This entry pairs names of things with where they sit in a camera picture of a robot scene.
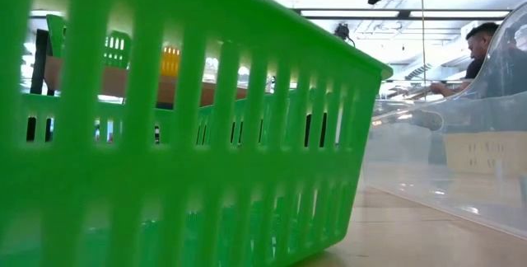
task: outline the ceiling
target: ceiling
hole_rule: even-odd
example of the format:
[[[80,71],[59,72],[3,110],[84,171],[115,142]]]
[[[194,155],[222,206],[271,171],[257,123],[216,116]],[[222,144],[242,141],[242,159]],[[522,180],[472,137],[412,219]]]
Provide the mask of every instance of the ceiling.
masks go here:
[[[275,1],[285,7],[298,10],[337,9],[337,11],[325,13],[325,15],[334,16],[334,19],[312,21],[330,33],[334,32],[339,23],[348,24],[350,37],[354,40],[356,47],[391,65],[394,68],[392,80],[405,81],[406,77],[419,67],[427,69],[427,80],[451,80],[464,77],[464,70],[470,61],[464,35],[472,27],[485,22],[475,21],[485,16],[485,12],[475,12],[471,18],[465,18],[464,14],[458,11],[450,11],[452,16],[449,17],[455,20],[442,19],[441,21],[423,22],[415,18],[404,20],[397,17],[393,20],[343,20],[339,19],[339,16],[354,13],[354,11],[342,11],[343,9],[512,10],[526,0],[382,0],[375,6],[367,4],[367,0]],[[363,15],[364,11],[355,11],[355,13]],[[424,73],[415,74],[411,82],[405,81],[399,84],[414,87],[420,83],[423,86],[424,82],[420,82],[423,78]],[[393,92],[390,90],[392,88],[392,84],[383,85],[381,94]]]

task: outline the ceiling track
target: ceiling track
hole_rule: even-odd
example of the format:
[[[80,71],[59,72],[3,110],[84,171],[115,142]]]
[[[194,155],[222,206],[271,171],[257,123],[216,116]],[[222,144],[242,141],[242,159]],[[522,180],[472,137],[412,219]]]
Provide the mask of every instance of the ceiling track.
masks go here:
[[[418,8],[415,9],[389,9],[389,8],[382,8],[382,9],[367,9],[367,8],[292,8],[292,10],[299,15],[302,15],[304,18],[308,20],[334,20],[334,21],[349,21],[349,20],[372,20],[372,21],[386,21],[386,20],[392,20],[392,21],[503,21],[506,18],[505,16],[471,16],[469,13],[495,13],[495,12],[503,12],[503,13],[509,13],[512,12],[511,9],[471,9],[471,10],[461,10],[461,9],[425,9],[421,10]],[[328,16],[310,16],[310,15],[303,15],[303,12],[345,12],[347,13],[346,16],[335,16],[335,15],[328,15]],[[375,14],[376,12],[379,12],[380,14],[383,12],[397,12],[395,16],[354,16],[353,14],[350,15],[350,12],[357,12],[358,14],[368,12],[371,14]],[[422,12],[424,16],[413,16],[413,12]],[[452,16],[427,16],[427,13],[431,14],[437,14],[438,12],[441,13],[452,13]]]

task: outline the black t-shirt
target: black t-shirt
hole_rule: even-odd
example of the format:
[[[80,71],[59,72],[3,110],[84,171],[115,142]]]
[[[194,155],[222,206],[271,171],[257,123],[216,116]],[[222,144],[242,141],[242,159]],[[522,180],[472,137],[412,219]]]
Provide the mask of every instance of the black t-shirt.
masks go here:
[[[467,67],[467,73],[465,74],[465,79],[475,79],[479,73],[479,70],[483,66],[484,59],[475,59]]]

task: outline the cardboard box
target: cardboard box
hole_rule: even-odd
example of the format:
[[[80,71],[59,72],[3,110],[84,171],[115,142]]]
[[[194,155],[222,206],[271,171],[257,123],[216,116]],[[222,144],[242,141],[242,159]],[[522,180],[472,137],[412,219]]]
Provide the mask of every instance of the cardboard box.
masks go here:
[[[448,167],[457,172],[527,173],[527,132],[445,134]]]

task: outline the man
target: man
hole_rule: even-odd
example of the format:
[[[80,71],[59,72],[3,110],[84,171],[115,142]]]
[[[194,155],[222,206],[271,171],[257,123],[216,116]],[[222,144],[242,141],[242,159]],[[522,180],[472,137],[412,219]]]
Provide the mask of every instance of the man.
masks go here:
[[[488,47],[491,44],[492,37],[496,33],[498,24],[488,22],[473,28],[466,37],[467,43],[470,49],[470,58],[473,61],[467,67],[467,73],[464,79],[472,80],[475,79],[483,65],[485,56],[487,55]],[[442,94],[443,97],[452,96],[460,91],[463,91],[470,85],[470,82],[463,82],[461,87],[452,90],[443,85],[442,83],[433,83],[430,86],[432,92],[436,94]]]

